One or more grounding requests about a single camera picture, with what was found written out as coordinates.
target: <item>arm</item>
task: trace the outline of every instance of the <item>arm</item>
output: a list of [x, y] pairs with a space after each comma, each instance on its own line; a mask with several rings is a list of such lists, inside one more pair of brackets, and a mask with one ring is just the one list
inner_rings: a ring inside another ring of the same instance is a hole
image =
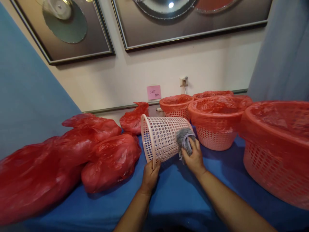
[[148, 214], [152, 190], [157, 183], [161, 165], [160, 161], [158, 161], [156, 168], [153, 170], [152, 162], [151, 160], [151, 162], [146, 164], [142, 185], [115, 227], [114, 232], [138, 232], [142, 230]]
[[250, 205], [206, 170], [199, 141], [194, 142], [190, 139], [190, 143], [193, 150], [191, 156], [188, 156], [183, 149], [186, 164], [198, 179], [217, 215], [229, 230], [235, 232], [276, 231]]

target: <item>hand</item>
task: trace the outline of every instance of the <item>hand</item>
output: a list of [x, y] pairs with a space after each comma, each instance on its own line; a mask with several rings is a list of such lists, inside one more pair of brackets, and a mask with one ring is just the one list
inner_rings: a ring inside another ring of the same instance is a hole
[[195, 142], [189, 138], [191, 147], [192, 147], [192, 155], [189, 156], [185, 149], [181, 148], [184, 160], [190, 171], [198, 178], [207, 172], [204, 164], [203, 164], [203, 156], [200, 148], [200, 142], [195, 140]]
[[153, 170], [153, 159], [145, 165], [144, 167], [144, 175], [143, 181], [140, 188], [141, 193], [146, 195], [151, 195], [152, 190], [154, 189], [155, 185], [157, 184], [159, 170], [161, 166], [161, 161], [158, 160], [155, 169]]

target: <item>pink sticky note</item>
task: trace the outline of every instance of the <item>pink sticky note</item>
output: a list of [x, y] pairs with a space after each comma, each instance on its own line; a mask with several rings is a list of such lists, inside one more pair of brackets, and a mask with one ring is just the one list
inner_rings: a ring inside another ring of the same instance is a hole
[[159, 85], [147, 86], [148, 100], [161, 98], [161, 87]]

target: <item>gray cloth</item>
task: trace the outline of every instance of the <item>gray cloth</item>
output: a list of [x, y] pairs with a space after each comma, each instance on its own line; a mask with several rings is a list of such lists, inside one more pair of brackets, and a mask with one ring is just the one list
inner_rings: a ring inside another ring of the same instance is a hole
[[184, 128], [176, 132], [176, 141], [179, 148], [178, 150], [179, 159], [183, 162], [183, 164], [185, 164], [185, 160], [183, 158], [181, 148], [184, 148], [189, 156], [192, 155], [192, 148], [189, 141], [189, 137], [193, 141], [195, 141], [195, 134], [190, 128]]
[[253, 101], [309, 101], [309, 1], [275, 1], [248, 88]]

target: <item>person's left hand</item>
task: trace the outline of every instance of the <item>person's left hand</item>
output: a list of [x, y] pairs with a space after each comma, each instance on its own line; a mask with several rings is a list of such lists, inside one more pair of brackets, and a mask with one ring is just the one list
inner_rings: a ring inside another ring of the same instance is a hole
[[145, 165], [144, 167], [144, 175], [143, 175], [143, 181], [140, 188], [141, 193], [146, 195], [151, 195], [152, 190], [155, 188], [155, 185], [157, 184], [159, 170], [161, 166], [161, 161], [158, 160], [156, 163], [155, 169], [153, 170], [153, 159]]

